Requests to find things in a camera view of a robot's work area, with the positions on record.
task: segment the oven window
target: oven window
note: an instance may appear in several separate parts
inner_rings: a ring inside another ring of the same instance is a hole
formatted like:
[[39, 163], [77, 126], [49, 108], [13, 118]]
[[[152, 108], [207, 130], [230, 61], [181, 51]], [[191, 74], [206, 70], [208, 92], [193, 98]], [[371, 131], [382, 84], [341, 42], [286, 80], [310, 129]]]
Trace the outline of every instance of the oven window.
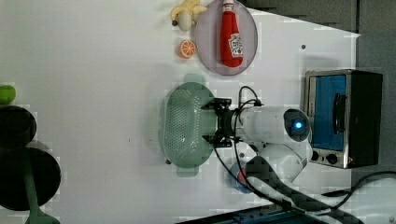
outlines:
[[347, 94], [347, 76], [316, 77], [313, 147], [344, 150], [344, 133], [334, 133], [333, 105], [336, 95]]

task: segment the orange slice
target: orange slice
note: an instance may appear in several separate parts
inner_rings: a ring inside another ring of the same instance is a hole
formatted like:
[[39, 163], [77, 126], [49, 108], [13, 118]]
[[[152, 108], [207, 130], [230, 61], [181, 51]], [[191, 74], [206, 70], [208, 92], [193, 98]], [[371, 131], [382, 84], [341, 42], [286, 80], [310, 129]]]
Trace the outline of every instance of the orange slice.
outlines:
[[195, 53], [196, 47], [190, 40], [184, 40], [180, 44], [178, 54], [184, 59], [189, 59]]

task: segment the blue light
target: blue light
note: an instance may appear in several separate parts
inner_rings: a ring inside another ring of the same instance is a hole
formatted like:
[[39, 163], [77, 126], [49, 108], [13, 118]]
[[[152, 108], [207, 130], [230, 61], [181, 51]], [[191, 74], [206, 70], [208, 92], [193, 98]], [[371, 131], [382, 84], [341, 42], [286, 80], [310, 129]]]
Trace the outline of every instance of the blue light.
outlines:
[[295, 127], [296, 129], [301, 129], [301, 128], [303, 127], [303, 124], [302, 124], [301, 122], [296, 122], [296, 123], [294, 124], [294, 127]]

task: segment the green fruit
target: green fruit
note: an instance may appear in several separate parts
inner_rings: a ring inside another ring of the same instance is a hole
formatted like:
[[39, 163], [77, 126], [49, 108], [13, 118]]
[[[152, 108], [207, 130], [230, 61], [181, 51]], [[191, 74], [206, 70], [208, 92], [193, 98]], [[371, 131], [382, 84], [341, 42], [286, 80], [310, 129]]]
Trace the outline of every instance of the green fruit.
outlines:
[[11, 103], [17, 95], [15, 88], [12, 86], [0, 86], [0, 105]]

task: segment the oven knob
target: oven knob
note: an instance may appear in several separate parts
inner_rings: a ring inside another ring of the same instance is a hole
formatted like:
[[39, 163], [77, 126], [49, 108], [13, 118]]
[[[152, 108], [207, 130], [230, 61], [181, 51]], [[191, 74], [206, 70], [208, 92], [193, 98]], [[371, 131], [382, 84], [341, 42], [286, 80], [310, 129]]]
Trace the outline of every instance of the oven knob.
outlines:
[[337, 156], [334, 154], [330, 154], [329, 156], [326, 157], [327, 161], [329, 164], [334, 165], [337, 163]]
[[316, 152], [316, 151], [314, 151], [313, 153], [312, 153], [312, 158], [311, 158], [311, 160], [312, 161], [317, 161], [319, 159], [319, 154]]

